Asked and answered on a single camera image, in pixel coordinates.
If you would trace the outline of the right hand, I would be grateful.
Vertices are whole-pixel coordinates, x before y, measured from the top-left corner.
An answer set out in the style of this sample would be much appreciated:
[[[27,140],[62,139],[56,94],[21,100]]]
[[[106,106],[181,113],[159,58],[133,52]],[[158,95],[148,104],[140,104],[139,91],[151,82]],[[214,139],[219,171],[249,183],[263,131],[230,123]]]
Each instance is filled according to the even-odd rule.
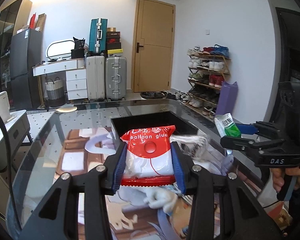
[[[285,174],[289,176],[297,176],[297,182],[294,186],[294,189],[297,190],[300,188],[300,167],[287,168],[285,171],[282,171],[280,168],[272,168],[271,172],[273,175],[273,188],[276,190],[276,192],[281,191],[281,188],[285,183],[283,179]]]

